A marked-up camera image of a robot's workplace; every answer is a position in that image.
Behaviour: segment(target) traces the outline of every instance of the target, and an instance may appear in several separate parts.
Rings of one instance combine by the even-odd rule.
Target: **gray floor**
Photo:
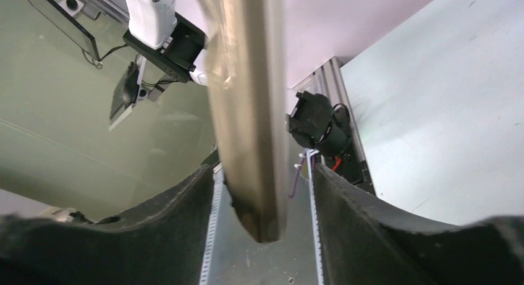
[[[222,192],[208,284],[317,284],[308,183],[300,179],[289,200],[285,238],[260,245],[241,227],[230,196]]]

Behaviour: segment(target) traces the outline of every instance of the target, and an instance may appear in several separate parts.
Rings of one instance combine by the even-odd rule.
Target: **metal bar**
[[[121,8],[111,0],[85,0],[86,2],[93,4],[104,14],[110,16],[114,20],[122,24],[129,23],[129,13],[127,8]]]
[[[316,215],[315,191],[313,189],[313,167],[315,165],[311,163],[311,157],[313,157],[317,153],[317,150],[308,150],[306,153],[306,157],[308,159],[308,185],[310,187],[311,225],[313,226],[313,240],[315,245],[316,277],[318,279],[318,285],[324,285],[324,271],[322,268],[322,250],[320,243],[320,233],[318,232],[318,217]]]
[[[218,28],[206,70],[227,186],[258,242],[279,240],[287,217],[282,0],[199,0]]]

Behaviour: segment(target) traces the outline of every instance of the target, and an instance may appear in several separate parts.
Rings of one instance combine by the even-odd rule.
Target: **purple cable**
[[[295,175],[295,181],[293,182],[293,189],[291,190],[291,194],[287,195],[289,198],[294,198],[295,193],[297,192],[298,177],[300,176],[300,170],[302,169],[302,165],[304,164],[304,161],[306,160],[306,153],[307,153],[307,149],[304,150],[304,153],[302,153],[302,157],[300,157],[300,159],[298,160],[297,173]]]

